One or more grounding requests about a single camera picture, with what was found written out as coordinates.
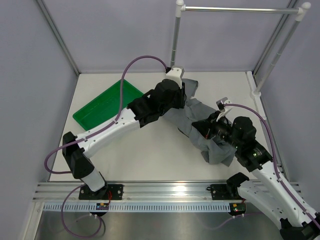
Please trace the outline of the grey button-up shirt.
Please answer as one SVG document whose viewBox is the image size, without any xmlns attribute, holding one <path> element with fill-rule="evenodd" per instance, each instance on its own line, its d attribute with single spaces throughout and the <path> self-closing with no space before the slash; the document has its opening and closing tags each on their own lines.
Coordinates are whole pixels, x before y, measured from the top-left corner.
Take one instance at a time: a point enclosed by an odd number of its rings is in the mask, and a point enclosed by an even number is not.
<svg viewBox="0 0 320 240">
<path fill-rule="evenodd" d="M 188 78 L 182 81 L 186 95 L 184 108 L 171 108 L 162 117 L 188 137 L 192 145 L 201 151 L 203 159 L 208 164 L 223 164 L 229 167 L 236 149 L 217 136 L 206 137 L 210 126 L 208 118 L 216 110 L 195 98 L 198 81 Z"/>
</svg>

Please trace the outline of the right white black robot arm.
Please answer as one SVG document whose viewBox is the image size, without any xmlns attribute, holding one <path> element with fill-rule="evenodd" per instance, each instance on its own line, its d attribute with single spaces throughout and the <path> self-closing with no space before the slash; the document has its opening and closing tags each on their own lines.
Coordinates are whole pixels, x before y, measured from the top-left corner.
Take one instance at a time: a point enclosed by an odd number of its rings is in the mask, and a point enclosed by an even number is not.
<svg viewBox="0 0 320 240">
<path fill-rule="evenodd" d="M 226 181 L 230 198 L 252 203 L 279 229 L 284 240 L 314 240 L 320 235 L 320 214 L 296 192 L 279 170 L 270 153 L 256 140 L 256 128 L 249 117 L 239 116 L 233 123 L 219 118 L 216 111 L 192 126 L 206 139 L 218 137 L 235 147 L 237 161 L 267 188 L 260 190 L 239 172 Z"/>
</svg>

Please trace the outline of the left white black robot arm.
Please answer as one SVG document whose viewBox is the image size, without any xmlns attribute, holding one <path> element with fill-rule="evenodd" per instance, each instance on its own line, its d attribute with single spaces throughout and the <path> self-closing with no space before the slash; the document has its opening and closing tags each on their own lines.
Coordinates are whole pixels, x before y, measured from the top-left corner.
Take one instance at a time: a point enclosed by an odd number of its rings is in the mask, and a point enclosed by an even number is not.
<svg viewBox="0 0 320 240">
<path fill-rule="evenodd" d="M 170 109 L 182 109 L 186 98 L 184 82 L 164 79 L 130 102 L 118 120 L 109 119 L 79 135 L 70 131 L 64 134 L 62 155 L 73 178 L 81 180 L 95 199 L 103 199 L 108 192 L 107 182 L 90 158 L 116 138 L 157 121 Z"/>
</svg>

